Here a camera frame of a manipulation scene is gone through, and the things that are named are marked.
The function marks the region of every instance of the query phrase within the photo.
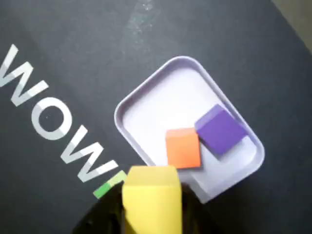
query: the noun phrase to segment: purple block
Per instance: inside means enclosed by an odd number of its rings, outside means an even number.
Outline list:
[[[221,106],[214,106],[195,123],[199,138],[213,152],[228,152],[247,135],[246,130]]]

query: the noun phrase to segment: gray background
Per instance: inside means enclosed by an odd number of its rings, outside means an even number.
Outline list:
[[[84,160],[60,154],[83,124],[81,147],[99,141],[98,163],[142,163],[117,132],[113,112],[166,60],[196,58],[262,140],[261,169],[206,207],[227,233],[311,233],[312,57],[269,0],[2,0],[0,60],[14,43],[13,67],[35,68],[29,87],[50,88],[16,108],[17,84],[0,88],[1,233],[69,233],[110,176],[82,183]],[[33,106],[63,100],[73,127],[58,141],[33,129]],[[61,122],[53,109],[47,129]]]

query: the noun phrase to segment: orange block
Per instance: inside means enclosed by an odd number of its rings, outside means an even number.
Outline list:
[[[176,168],[200,167],[199,139],[194,128],[168,130],[168,164]]]

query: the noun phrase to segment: black table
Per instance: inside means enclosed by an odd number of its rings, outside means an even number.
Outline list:
[[[0,88],[1,233],[69,233],[96,202],[92,192],[119,170],[143,163],[118,133],[116,105],[166,60],[196,58],[262,140],[266,159],[251,177],[206,206],[227,233],[311,233],[312,56],[269,0],[2,0],[0,63],[28,61],[49,88],[16,107],[19,79]],[[42,98],[63,101],[73,123],[59,140],[34,129]],[[40,116],[47,130],[62,115]],[[99,142],[96,166],[118,168],[85,183],[88,156],[60,155],[80,125],[77,147]]]

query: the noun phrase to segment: foam block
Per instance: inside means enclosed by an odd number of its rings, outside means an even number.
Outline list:
[[[168,130],[166,147],[169,165],[176,168],[200,167],[199,139],[194,128]]]
[[[132,167],[122,203],[126,234],[182,233],[182,189],[174,167]]]
[[[195,123],[203,143],[215,154],[222,155],[247,135],[246,130],[221,106],[214,106]]]

